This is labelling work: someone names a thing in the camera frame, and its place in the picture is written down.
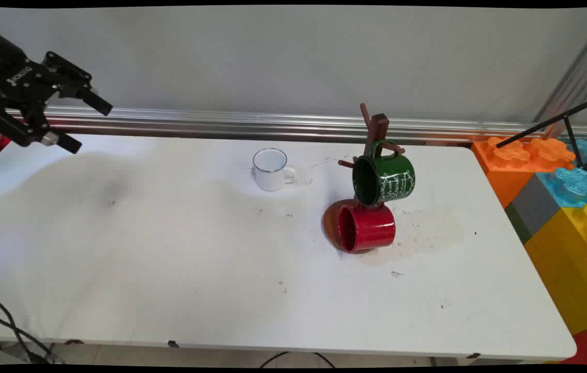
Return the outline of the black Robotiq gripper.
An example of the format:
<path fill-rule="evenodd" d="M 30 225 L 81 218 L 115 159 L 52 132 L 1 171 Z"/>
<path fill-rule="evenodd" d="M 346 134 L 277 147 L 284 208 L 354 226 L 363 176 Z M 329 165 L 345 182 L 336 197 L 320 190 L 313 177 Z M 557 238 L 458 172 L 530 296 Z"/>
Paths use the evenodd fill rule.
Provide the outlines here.
<path fill-rule="evenodd" d="M 79 99 L 95 111 L 108 116 L 113 106 L 93 91 L 92 76 L 71 61 L 49 50 L 41 62 L 28 58 L 25 52 L 0 35 L 0 97 L 4 87 L 12 87 L 19 80 L 42 69 L 43 81 L 56 86 L 61 98 Z M 44 146 L 59 146 L 78 153 L 81 142 L 54 129 L 43 115 L 40 102 L 30 104 L 25 100 L 0 98 L 0 134 L 18 146 L 28 147 L 34 142 Z"/>

